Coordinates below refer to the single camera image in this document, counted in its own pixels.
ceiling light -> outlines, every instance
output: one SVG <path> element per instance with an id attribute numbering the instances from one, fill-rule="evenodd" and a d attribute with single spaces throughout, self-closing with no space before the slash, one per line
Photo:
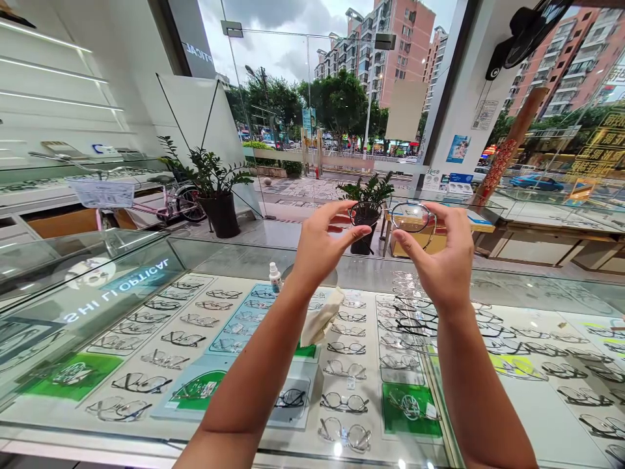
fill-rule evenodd
<path id="1" fill-rule="evenodd" d="M 39 65 L 39 64 L 32 63 L 32 62 L 22 61 L 19 59 L 13 59 L 12 57 L 5 57 L 4 55 L 0 55 L 0 62 L 11 63 L 14 65 L 22 65 L 22 66 L 26 66 L 29 68 L 36 68 L 37 70 L 43 70 L 45 72 L 53 72 L 59 75 L 67 75 L 67 76 L 71 76 L 74 78 L 82 78 L 82 79 L 87 79 L 91 81 L 97 81 L 98 83 L 104 83 L 105 85 L 108 84 L 108 81 L 102 78 L 97 78 L 97 77 L 93 77 L 90 75 L 83 75 L 83 74 L 74 73 L 74 72 L 68 72 L 66 70 L 61 70 L 60 68 L 48 67 L 45 65 Z"/>
<path id="2" fill-rule="evenodd" d="M 62 41 L 61 39 L 56 39 L 56 38 L 53 38 L 53 37 L 50 37 L 50 36 L 43 35 L 41 33 L 37 33 L 36 31 L 34 31 L 34 30 L 30 29 L 30 28 L 25 28 L 25 27 L 22 27 L 22 26 L 19 26 L 19 25 L 15 24 L 15 23 L 10 23 L 8 21 L 0 21 L 0 27 L 5 27 L 7 29 L 12 29 L 13 31 L 17 31 L 19 33 L 23 33 L 23 34 L 26 34 L 26 35 L 29 35 L 29 36 L 35 36 L 35 37 L 38 37 L 39 39 L 44 39 L 44 40 L 47 40 L 49 42 L 54 42 L 55 44 L 59 44 L 61 46 L 65 46 L 65 47 L 69 47 L 69 48 L 72 48 L 72 49 L 81 50 L 83 52 L 91 53 L 91 51 L 89 49 L 82 48 L 80 46 L 72 44 L 71 42 L 65 42 L 65 41 Z"/>
<path id="3" fill-rule="evenodd" d="M 64 100 L 64 99 L 59 99 L 59 98 L 50 98 L 49 96 L 39 96 L 38 94 L 18 93 L 14 91 L 6 91 L 6 90 L 0 90 L 0 94 L 5 94 L 7 96 L 15 96 L 16 98 L 30 98 L 30 99 L 40 100 L 40 101 L 58 102 L 61 104 L 73 104 L 75 106 L 110 109 L 111 111 L 124 111 L 121 107 L 107 106 L 105 104 L 95 104 L 95 103 L 88 103 L 88 102 L 82 102 L 82 101 Z"/>

blue car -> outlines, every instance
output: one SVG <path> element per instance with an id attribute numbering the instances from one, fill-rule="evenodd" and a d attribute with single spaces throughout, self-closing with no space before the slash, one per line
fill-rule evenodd
<path id="1" fill-rule="evenodd" d="M 518 176 L 510 179 L 511 185 L 522 188 L 536 188 L 538 190 L 546 190 L 558 192 L 564 189 L 564 186 L 547 176 L 529 175 Z"/>

building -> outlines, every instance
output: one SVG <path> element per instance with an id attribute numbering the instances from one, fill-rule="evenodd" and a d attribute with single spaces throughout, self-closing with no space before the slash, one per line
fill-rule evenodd
<path id="1" fill-rule="evenodd" d="M 625 43 L 621 9 L 580 8 L 560 21 L 530 57 L 522 62 L 505 104 L 518 114 L 534 87 L 549 93 L 537 116 L 569 113 L 588 103 L 619 58 Z"/>
<path id="2" fill-rule="evenodd" d="M 423 111 L 430 111 L 430 104 L 432 103 L 432 96 L 434 95 L 434 87 L 438 81 L 438 76 L 441 73 L 441 62 L 443 61 L 443 55 L 445 54 L 445 48 L 447 47 L 447 38 L 449 35 L 440 26 L 434 28 L 434 39 L 430 43 L 428 50 L 428 57 L 425 60 L 425 71 L 423 74 L 423 81 L 429 83 L 428 92 L 425 96 L 425 103 L 423 104 Z"/>
<path id="3" fill-rule="evenodd" d="M 315 78 L 335 76 L 344 68 L 358 77 L 365 92 L 371 91 L 380 107 L 391 105 L 396 79 L 423 81 L 434 12 L 414 0 L 374 0 L 374 9 L 366 16 L 352 8 L 345 15 L 347 37 L 332 34 L 329 51 L 317 50 Z M 374 50 L 376 33 L 395 34 L 395 50 Z"/>

potted plant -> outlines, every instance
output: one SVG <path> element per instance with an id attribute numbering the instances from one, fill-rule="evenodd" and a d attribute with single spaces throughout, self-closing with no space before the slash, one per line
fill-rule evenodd
<path id="1" fill-rule="evenodd" d="M 341 189 L 345 192 L 345 195 L 341 197 L 342 200 L 349 199 L 359 202 L 371 202 L 371 204 L 360 204 L 352 214 L 353 223 L 356 225 L 371 226 L 371 233 L 362 238 L 359 242 L 352 244 L 352 254 L 369 255 L 371 252 L 371 240 L 373 239 L 373 232 L 376 230 L 378 220 L 382 214 L 382 202 L 395 190 L 395 187 L 389 183 L 392 176 L 393 172 L 389 171 L 385 178 L 380 180 L 380 177 L 376 173 L 371 176 L 371 179 L 369 179 L 369 182 L 366 184 L 362 184 L 363 178 L 359 177 L 356 184 L 339 184 L 337 186 L 337 189 Z"/>
<path id="2" fill-rule="evenodd" d="M 197 187 L 198 202 L 212 223 L 215 235 L 218 238 L 232 238 L 238 235 L 241 230 L 236 221 L 232 187 L 235 184 L 252 182 L 249 172 L 242 171 L 248 167 L 247 162 L 228 164 L 226 167 L 221 158 L 213 152 L 195 147 L 189 154 L 195 168 L 186 167 L 178 159 L 176 153 L 178 148 L 174 146 L 171 138 L 159 136 L 158 139 L 166 153 L 172 157 L 167 163 Z"/>

sky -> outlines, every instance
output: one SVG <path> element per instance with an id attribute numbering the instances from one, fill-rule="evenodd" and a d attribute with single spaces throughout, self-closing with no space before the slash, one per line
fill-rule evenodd
<path id="1" fill-rule="evenodd" d="M 374 0 L 223 0 L 228 21 L 238 21 L 244 29 L 255 30 L 244 32 L 242 39 L 231 38 L 231 52 L 229 38 L 221 30 L 224 19 L 221 1 L 198 2 L 215 69 L 233 84 L 248 80 L 245 65 L 253 70 L 263 66 L 268 75 L 284 77 L 288 82 L 312 81 L 318 64 L 316 50 L 329 49 L 327 37 L 275 32 L 344 36 L 347 9 L 351 7 L 365 16 L 374 4 Z M 449 32 L 456 0 L 421 0 L 421 3 L 436 13 L 434 26 L 440 25 Z"/>

